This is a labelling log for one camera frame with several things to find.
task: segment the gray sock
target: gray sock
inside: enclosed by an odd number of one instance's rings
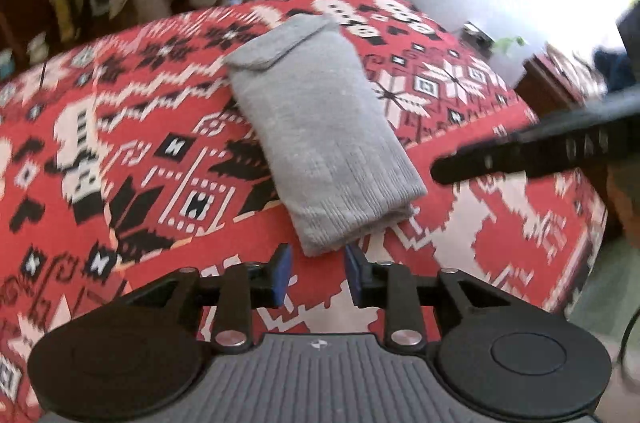
[[[306,255],[411,216],[426,189],[335,22],[296,15],[225,63]]]

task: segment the small logo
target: small logo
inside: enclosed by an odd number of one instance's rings
[[[325,347],[329,346],[329,342],[326,340],[317,339],[311,342],[311,346],[318,351],[322,351]]]

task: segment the red patterned blanket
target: red patterned blanket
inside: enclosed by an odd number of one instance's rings
[[[403,0],[186,13],[56,57],[42,86],[35,67],[0,89],[0,421],[39,418],[26,362],[47,331],[177,267],[215,275],[288,242],[285,304],[258,310],[257,332],[381,328],[351,305],[339,252],[302,255],[225,79],[226,54],[296,13],[343,26],[428,188],[411,220],[359,241],[368,258],[457,267],[547,310],[575,300],[606,218],[580,172],[431,181],[438,155],[535,120],[453,35]]]

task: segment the black cable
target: black cable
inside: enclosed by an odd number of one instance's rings
[[[47,70],[47,61],[45,60],[42,64],[42,73],[40,75],[40,90],[42,90],[42,86],[44,85],[44,73]]]
[[[631,320],[629,320],[628,325],[626,326],[625,334],[622,336],[622,343],[620,343],[620,353],[618,354],[616,363],[620,366],[620,376],[622,377],[622,381],[625,386],[630,390],[640,393],[640,381],[634,379],[632,375],[629,374],[629,371],[626,368],[625,364],[626,348],[628,347],[631,332],[634,330],[638,319],[640,319],[640,308],[638,308],[638,310],[634,313],[634,315],[631,317]]]

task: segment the gray ribbed plate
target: gray ribbed plate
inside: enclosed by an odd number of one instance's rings
[[[42,423],[66,422],[47,414]],[[451,397],[420,358],[373,335],[266,334],[214,360],[186,396],[138,423],[489,423]],[[582,417],[575,423],[593,423]]]

